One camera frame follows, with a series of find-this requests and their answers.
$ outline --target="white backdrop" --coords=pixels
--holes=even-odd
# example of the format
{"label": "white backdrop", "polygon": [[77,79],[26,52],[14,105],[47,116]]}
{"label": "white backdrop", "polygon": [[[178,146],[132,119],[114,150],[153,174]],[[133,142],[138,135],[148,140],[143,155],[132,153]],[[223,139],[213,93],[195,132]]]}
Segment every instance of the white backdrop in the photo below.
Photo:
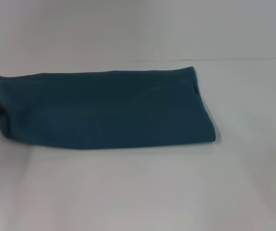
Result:
{"label": "white backdrop", "polygon": [[0,75],[187,66],[217,142],[69,151],[0,135],[0,231],[276,230],[275,2],[0,0]]}

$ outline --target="folded cloth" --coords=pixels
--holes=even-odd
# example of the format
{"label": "folded cloth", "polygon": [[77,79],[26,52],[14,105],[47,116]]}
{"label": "folded cloth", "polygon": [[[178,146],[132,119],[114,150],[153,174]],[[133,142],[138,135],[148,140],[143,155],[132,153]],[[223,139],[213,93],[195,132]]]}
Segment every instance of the folded cloth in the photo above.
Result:
{"label": "folded cloth", "polygon": [[9,139],[69,149],[215,141],[195,70],[0,77],[0,130]]}

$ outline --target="teal towel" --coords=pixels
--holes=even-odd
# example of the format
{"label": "teal towel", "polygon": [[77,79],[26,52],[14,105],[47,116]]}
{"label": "teal towel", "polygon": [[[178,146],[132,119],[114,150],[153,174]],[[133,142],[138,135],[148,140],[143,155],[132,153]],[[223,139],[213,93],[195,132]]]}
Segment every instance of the teal towel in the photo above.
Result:
{"label": "teal towel", "polygon": [[0,130],[70,149],[215,141],[193,67],[0,77]]}

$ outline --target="teal fabric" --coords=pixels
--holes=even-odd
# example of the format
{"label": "teal fabric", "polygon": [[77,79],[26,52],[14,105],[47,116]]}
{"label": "teal fabric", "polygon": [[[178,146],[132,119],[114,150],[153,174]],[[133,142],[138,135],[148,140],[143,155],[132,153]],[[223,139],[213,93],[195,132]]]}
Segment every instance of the teal fabric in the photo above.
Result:
{"label": "teal fabric", "polygon": [[215,141],[193,67],[0,77],[0,130],[70,149]]}

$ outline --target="white surface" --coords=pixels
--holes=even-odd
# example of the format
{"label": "white surface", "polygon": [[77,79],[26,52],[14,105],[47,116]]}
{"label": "white surface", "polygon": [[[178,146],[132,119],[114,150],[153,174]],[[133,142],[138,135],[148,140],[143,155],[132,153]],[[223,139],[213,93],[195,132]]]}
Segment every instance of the white surface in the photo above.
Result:
{"label": "white surface", "polygon": [[0,135],[0,231],[276,231],[276,60],[168,61],[271,57],[272,1],[0,0],[0,75],[194,66],[218,132],[97,151]]}

